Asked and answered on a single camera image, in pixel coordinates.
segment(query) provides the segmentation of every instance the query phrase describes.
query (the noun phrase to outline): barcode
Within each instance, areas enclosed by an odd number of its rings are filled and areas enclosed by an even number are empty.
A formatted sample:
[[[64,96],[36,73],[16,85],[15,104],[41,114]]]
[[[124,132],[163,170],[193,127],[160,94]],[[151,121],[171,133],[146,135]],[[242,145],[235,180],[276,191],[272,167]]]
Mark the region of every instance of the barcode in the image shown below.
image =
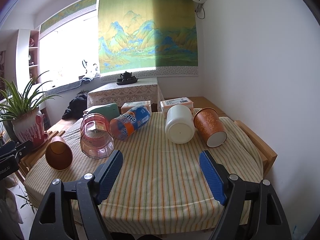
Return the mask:
[[[146,122],[146,121],[148,121],[149,120],[149,116],[147,115],[146,117],[144,117],[143,119],[142,119],[142,123],[144,123],[144,122]]]

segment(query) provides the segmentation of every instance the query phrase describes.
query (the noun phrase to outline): brown paper cup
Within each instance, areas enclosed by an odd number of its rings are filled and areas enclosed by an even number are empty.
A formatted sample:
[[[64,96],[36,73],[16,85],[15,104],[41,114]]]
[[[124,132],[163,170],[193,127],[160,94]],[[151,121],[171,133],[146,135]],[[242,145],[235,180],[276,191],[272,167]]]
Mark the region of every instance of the brown paper cup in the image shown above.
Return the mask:
[[[193,123],[208,147],[220,146],[227,139],[227,133],[213,108],[203,108],[196,113]]]
[[[45,159],[51,168],[63,171],[71,165],[73,154],[65,140],[60,136],[55,136],[45,151]]]

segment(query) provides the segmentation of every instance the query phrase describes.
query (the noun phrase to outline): red and white ceramic pot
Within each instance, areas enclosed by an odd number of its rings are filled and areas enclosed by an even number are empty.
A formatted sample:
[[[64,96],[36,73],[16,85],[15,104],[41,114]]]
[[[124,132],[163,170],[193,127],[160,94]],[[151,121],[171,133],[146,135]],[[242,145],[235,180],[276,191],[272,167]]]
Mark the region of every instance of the red and white ceramic pot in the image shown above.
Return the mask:
[[[34,148],[43,144],[44,123],[38,107],[11,122],[14,133],[22,143],[31,140]]]

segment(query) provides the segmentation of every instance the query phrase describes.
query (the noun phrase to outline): blue gripper pad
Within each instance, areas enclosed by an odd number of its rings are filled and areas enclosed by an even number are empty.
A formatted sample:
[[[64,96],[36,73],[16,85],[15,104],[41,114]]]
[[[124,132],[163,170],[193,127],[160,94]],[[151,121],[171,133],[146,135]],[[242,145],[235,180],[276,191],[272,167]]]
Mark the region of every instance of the blue gripper pad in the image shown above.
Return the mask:
[[[108,198],[113,184],[121,170],[122,163],[122,152],[115,150],[97,174],[94,181],[99,185],[97,195],[95,196],[95,201],[98,205]]]
[[[227,201],[227,197],[224,194],[223,182],[221,181],[210,159],[204,152],[200,153],[199,162],[200,168],[209,185],[213,197],[218,200],[221,205],[224,205]]]

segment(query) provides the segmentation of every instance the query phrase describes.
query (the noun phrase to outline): striped mat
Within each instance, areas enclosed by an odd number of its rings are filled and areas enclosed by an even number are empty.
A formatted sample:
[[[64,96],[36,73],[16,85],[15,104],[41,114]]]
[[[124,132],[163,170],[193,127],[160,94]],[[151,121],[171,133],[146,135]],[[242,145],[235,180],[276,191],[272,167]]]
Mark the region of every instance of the striped mat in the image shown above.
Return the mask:
[[[220,120],[228,139],[215,149],[208,148],[197,132],[186,144],[171,143],[165,136],[162,113],[152,113],[148,124],[126,142],[115,140],[115,149],[123,153],[124,163],[108,200],[99,206],[109,231],[169,234],[215,227],[223,206],[213,198],[202,175],[200,152],[209,150],[217,163],[243,180],[260,182],[263,174],[253,143],[228,117]],[[24,185],[36,207],[53,179],[79,179],[106,161],[88,158],[81,152],[81,121],[63,135],[74,155],[69,169],[53,170],[42,157],[27,175]],[[75,220],[81,222],[77,202],[72,205]],[[246,201],[241,224],[248,219],[249,206]]]

